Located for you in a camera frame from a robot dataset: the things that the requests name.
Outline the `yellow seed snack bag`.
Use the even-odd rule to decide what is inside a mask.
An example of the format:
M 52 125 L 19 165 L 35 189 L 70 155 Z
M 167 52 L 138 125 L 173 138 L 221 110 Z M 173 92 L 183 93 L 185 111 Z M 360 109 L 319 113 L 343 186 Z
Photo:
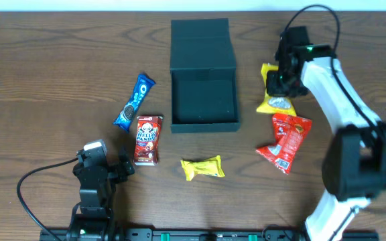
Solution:
M 262 64 L 261 76 L 265 85 L 265 96 L 263 102 L 257 107 L 256 112 L 264 114 L 282 113 L 290 116 L 297 116 L 291 100 L 287 97 L 273 97 L 267 93 L 266 82 L 270 79 L 267 75 L 277 71 L 278 67 L 271 64 Z

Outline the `red Hello Panda box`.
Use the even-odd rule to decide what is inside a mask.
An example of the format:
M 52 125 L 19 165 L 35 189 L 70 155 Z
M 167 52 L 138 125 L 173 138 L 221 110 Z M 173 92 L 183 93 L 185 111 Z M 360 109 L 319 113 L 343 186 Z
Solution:
M 158 163 L 157 146 L 162 127 L 162 116 L 138 116 L 133 163 L 154 166 Z

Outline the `red snack bag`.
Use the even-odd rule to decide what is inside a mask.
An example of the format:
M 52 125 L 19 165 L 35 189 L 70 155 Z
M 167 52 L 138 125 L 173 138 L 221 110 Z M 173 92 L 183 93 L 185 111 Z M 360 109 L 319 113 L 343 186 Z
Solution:
M 294 157 L 312 128 L 307 118 L 276 113 L 272 117 L 275 143 L 256 149 L 256 153 L 288 175 Z

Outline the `blue Oreo cookie pack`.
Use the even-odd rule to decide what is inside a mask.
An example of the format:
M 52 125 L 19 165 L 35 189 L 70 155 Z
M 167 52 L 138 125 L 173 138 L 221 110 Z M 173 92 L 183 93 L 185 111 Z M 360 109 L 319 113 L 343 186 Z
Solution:
M 124 131 L 129 132 L 129 128 L 139 107 L 154 85 L 155 81 L 146 74 L 139 74 L 129 100 L 119 113 L 118 117 L 114 120 L 113 124 Z

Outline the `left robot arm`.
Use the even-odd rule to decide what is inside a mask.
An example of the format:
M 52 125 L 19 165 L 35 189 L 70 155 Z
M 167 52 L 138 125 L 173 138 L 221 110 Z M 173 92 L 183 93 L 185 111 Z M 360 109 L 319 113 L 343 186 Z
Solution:
M 67 240 L 124 240 L 123 229 L 114 218 L 113 200 L 116 185 L 135 173 L 124 148 L 119 160 L 110 164 L 104 149 L 82 149 L 73 174 L 80 182 L 80 202 L 72 209 Z

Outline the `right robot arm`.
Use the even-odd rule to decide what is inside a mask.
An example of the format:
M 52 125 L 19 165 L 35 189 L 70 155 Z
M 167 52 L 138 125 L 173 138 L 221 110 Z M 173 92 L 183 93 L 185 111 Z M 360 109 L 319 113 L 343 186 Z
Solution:
M 311 92 L 334 133 L 322 164 L 324 193 L 299 231 L 287 240 L 370 240 L 373 233 L 346 232 L 361 211 L 386 213 L 386 122 L 356 93 L 328 45 L 281 44 L 279 68 L 268 73 L 272 96 Z

